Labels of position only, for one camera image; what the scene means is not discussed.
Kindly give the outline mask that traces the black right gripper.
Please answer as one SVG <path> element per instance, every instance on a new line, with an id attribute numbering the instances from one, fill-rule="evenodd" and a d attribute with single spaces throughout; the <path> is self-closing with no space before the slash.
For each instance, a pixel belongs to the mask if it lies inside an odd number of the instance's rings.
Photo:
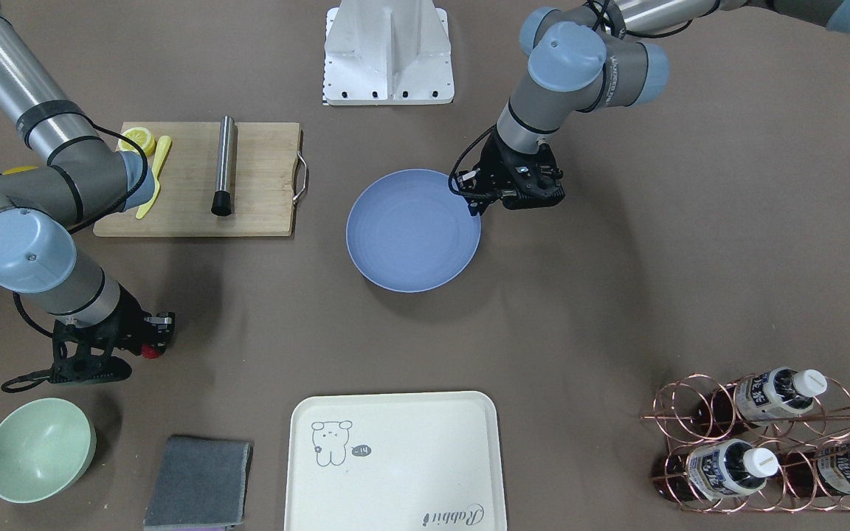
<path id="1" fill-rule="evenodd" d="M 140 356 L 141 345 L 148 344 L 163 354 L 175 328 L 175 313 L 152 315 L 139 306 L 127 289 L 118 286 L 116 305 L 100 322 L 84 312 L 57 317 L 52 330 L 49 382 L 101 384 L 127 380 L 132 374 L 131 365 L 111 353 L 118 349 Z M 78 353 L 68 356 L 68 344 L 77 345 Z M 91 349 L 100 353 L 91 354 Z"/>

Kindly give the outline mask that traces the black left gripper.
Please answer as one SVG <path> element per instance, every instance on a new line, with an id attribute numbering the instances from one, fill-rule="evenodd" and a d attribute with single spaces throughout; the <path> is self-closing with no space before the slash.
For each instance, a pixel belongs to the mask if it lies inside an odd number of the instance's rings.
<path id="1" fill-rule="evenodd" d="M 495 201 L 506 209 L 553 207 L 563 201 L 563 172 L 550 146 L 543 142 L 535 154 L 516 151 L 487 128 L 480 160 L 470 171 L 459 172 L 459 196 L 469 214 L 481 216 Z"/>

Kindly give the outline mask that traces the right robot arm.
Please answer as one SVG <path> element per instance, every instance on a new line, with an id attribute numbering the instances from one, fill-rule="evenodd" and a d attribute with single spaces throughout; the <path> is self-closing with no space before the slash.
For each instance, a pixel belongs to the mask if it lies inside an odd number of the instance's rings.
<path id="1" fill-rule="evenodd" d="M 53 317 L 47 369 L 3 383 L 7 393 L 38 384 L 98 384 L 131 376 L 122 350 L 161 356 L 174 336 L 174 313 L 146 312 L 138 300 L 78 248 L 75 232 L 110 214 L 152 201 L 159 190 L 148 152 L 115 151 L 105 128 L 68 100 L 21 40 L 0 6 L 0 107 L 43 164 L 0 172 L 0 286 L 32 328 L 28 299 Z"/>

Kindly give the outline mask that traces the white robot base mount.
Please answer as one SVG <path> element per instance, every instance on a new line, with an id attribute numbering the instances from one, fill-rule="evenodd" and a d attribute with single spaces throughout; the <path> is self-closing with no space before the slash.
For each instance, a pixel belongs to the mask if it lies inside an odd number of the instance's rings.
<path id="1" fill-rule="evenodd" d="M 432 1 L 343 1 L 326 13 L 326 105 L 453 101 L 448 13 Z"/>

